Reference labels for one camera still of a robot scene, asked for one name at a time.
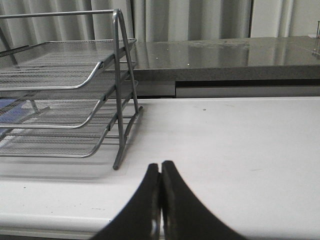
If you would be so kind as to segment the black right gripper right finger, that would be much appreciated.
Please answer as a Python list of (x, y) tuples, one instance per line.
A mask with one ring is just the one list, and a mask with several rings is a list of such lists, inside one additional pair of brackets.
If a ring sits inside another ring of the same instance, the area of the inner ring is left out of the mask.
[(170, 160), (161, 166), (161, 194), (166, 240), (245, 239), (202, 204)]

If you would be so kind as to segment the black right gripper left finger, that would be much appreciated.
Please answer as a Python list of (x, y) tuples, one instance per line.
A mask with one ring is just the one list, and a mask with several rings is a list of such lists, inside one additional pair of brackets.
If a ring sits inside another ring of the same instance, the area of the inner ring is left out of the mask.
[(158, 240), (160, 238), (160, 173), (148, 165), (134, 195), (92, 240)]

